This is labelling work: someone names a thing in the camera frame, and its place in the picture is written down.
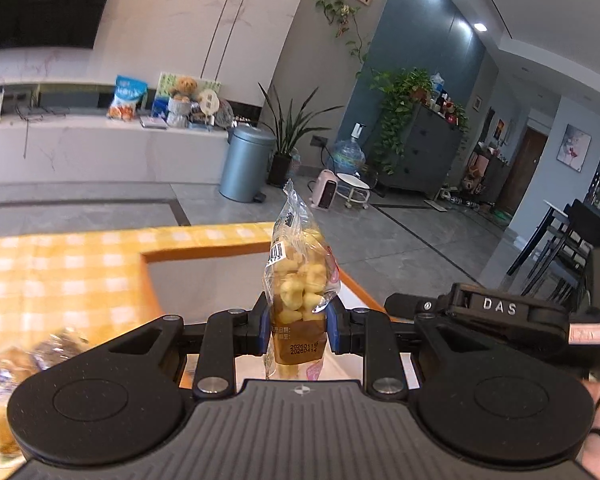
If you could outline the yellow puff snack bag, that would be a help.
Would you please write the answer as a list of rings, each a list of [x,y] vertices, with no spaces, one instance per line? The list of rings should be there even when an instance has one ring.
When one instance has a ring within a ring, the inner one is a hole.
[[[263,271],[271,323],[265,377],[315,380],[327,344],[326,308],[340,289],[339,268],[294,182],[286,182],[284,193]]]

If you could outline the potato sticks snack bag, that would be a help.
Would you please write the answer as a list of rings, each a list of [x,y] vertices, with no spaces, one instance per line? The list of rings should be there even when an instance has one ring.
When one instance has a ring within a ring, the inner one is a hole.
[[[22,456],[7,421],[7,404],[18,386],[42,370],[78,356],[88,349],[88,340],[65,327],[31,347],[6,344],[0,348],[0,470],[22,462]]]

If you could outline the orange cardboard box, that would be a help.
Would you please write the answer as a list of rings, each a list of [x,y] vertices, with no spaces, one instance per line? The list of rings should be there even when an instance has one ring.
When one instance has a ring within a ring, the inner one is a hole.
[[[262,273],[268,258],[272,226],[262,224],[264,242],[256,234],[245,242],[230,242],[228,234],[220,237],[220,228],[228,226],[196,226],[169,232],[176,242],[192,242],[194,234],[211,234],[212,242],[229,245],[159,248],[140,254],[140,290],[151,318],[177,314],[186,323],[207,321],[212,313],[230,308],[249,310],[263,292]],[[347,309],[369,308],[383,311],[378,302],[350,276],[340,270],[339,298]],[[320,380],[362,379],[360,356],[335,356],[327,345]],[[264,359],[242,356],[236,362],[239,389],[245,379],[264,379]]]

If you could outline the black dining chair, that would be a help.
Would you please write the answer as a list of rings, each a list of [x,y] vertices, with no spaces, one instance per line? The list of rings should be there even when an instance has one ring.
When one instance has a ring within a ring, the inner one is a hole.
[[[535,294],[551,276],[555,287],[548,300],[564,304],[576,292],[588,256],[595,248],[600,248],[600,211],[580,200],[574,200],[562,209],[548,200],[545,203],[548,206],[546,214],[507,269],[506,276],[514,276],[547,237],[535,257],[521,295]]]

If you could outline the pink small heater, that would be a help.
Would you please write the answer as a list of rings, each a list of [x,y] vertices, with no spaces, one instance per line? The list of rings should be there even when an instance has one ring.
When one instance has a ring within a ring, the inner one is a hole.
[[[312,208],[329,210],[336,196],[338,180],[332,170],[324,169],[318,175],[310,197]]]

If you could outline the white round stool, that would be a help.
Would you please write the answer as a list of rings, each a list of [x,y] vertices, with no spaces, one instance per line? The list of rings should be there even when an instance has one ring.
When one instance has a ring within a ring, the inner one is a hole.
[[[370,200],[370,186],[364,182],[357,174],[336,174],[338,179],[337,195],[344,199],[344,206],[352,209],[354,205],[368,208]]]

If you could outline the yellow checkered tablecloth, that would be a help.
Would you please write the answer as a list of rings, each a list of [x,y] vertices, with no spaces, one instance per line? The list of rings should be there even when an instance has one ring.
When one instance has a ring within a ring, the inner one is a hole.
[[[0,347],[71,327],[99,344],[160,312],[146,263],[268,249],[272,223],[0,237]]]

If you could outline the grey round trash bin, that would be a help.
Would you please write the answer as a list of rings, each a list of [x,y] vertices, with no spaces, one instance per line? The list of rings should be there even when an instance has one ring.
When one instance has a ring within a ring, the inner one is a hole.
[[[229,128],[226,161],[219,192],[238,203],[257,203],[265,200],[261,192],[268,172],[268,159],[275,148],[272,133],[248,124]]]

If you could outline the water jug with pump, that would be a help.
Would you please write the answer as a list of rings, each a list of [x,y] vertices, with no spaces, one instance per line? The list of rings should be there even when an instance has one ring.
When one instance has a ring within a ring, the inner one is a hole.
[[[357,122],[350,136],[334,145],[330,158],[335,174],[352,174],[356,177],[365,165],[365,154],[358,143],[363,129],[364,126]]]

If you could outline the dark grey drawer cabinet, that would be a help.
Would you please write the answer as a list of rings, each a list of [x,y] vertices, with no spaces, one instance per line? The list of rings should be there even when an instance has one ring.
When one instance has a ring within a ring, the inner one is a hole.
[[[392,174],[380,175],[378,184],[391,191],[435,198],[451,170],[463,133],[439,114],[417,105],[401,140],[403,155],[391,163]]]

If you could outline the brown wooden door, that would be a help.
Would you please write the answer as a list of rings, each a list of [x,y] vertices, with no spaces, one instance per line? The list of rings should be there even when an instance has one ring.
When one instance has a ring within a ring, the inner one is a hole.
[[[526,129],[519,143],[512,168],[509,170],[501,193],[495,203],[497,210],[513,217],[524,198],[524,194],[527,192],[545,148],[546,140],[546,134],[540,133],[531,127]]]

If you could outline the green potted plant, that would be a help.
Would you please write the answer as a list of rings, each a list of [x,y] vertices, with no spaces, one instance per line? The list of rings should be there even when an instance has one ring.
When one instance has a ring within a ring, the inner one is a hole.
[[[330,106],[313,112],[308,110],[310,102],[317,94],[318,87],[316,87],[299,108],[294,108],[294,100],[290,100],[286,110],[283,110],[274,84],[268,91],[263,88],[262,84],[258,84],[258,87],[264,97],[263,109],[268,112],[268,117],[259,119],[259,125],[272,133],[275,139],[273,158],[266,183],[276,188],[282,188],[287,181],[292,161],[291,152],[297,143],[309,133],[328,130],[327,127],[312,125],[314,119],[340,110],[342,105]]]

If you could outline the hanging ivy plant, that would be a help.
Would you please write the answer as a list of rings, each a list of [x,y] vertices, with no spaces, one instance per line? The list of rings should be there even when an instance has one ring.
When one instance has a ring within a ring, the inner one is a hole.
[[[382,174],[390,176],[404,156],[404,130],[411,123],[417,104],[430,95],[432,83],[424,68],[400,68],[376,70],[372,88],[381,93],[372,159]]]

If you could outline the teddy bear toy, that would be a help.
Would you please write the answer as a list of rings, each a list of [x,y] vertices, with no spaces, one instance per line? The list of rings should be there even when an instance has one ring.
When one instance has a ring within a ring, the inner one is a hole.
[[[193,77],[178,76],[169,91],[166,123],[172,128],[185,128],[198,84]]]

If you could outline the blue snack bag on cabinet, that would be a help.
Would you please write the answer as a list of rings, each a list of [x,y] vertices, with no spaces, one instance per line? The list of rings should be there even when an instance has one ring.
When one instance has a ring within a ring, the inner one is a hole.
[[[145,81],[118,75],[107,117],[130,122],[135,117],[137,105],[144,98],[147,89],[148,84]]]

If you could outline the white marble tv cabinet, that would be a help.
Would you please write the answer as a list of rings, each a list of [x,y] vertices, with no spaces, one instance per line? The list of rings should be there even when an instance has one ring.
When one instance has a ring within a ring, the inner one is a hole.
[[[146,129],[98,116],[42,115],[0,122],[0,184],[220,182],[222,129]]]

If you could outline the flower wall painting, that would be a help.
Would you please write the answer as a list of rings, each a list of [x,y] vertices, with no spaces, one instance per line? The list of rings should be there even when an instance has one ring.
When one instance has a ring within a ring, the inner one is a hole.
[[[588,133],[573,125],[568,125],[558,148],[556,159],[572,170],[581,172],[591,140]]]

